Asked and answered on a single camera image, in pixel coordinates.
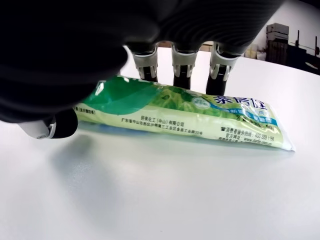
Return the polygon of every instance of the black robotic finger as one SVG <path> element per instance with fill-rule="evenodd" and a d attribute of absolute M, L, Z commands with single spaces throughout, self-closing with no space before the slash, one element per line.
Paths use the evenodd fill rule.
<path fill-rule="evenodd" d="M 225 94 L 227 84 L 227 80 L 225 79 L 226 70 L 227 66 L 221 66 L 216 79 L 213 79 L 209 74 L 205 94 L 216 96 L 223 96 Z"/>
<path fill-rule="evenodd" d="M 54 115 L 55 131 L 52 139 L 62 139 L 73 135 L 78 128 L 78 118 L 74 110 L 68 109 Z"/>
<path fill-rule="evenodd" d="M 188 65 L 180 66 L 179 76 L 174 75 L 173 77 L 173 86 L 189 90 L 191 85 L 191 77 L 188 77 L 187 75 Z"/>
<path fill-rule="evenodd" d="M 143 68 L 143 72 L 144 72 L 144 79 L 143 80 L 146 80 L 149 82 L 154 82 L 154 83 L 158 82 L 157 75 L 153 76 L 153 74 L 152 74 L 152 67 L 151 66 L 145 66 Z"/>
<path fill-rule="evenodd" d="M 73 109 L 67 109 L 43 120 L 21 122 L 18 125 L 35 139 L 62 139 L 75 133 L 78 118 Z"/>

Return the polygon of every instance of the white table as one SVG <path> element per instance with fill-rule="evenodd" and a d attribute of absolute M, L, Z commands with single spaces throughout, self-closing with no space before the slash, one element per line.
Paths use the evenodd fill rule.
<path fill-rule="evenodd" d="M 170 49 L 158 55 L 172 84 Z M 131 58 L 121 73 L 138 77 Z M 296 153 L 165 134 L 36 140 L 1 122 L 0 240 L 319 240 L 319 93 L 320 76 L 247 58 L 228 80 L 226 95 L 277 110 Z"/>

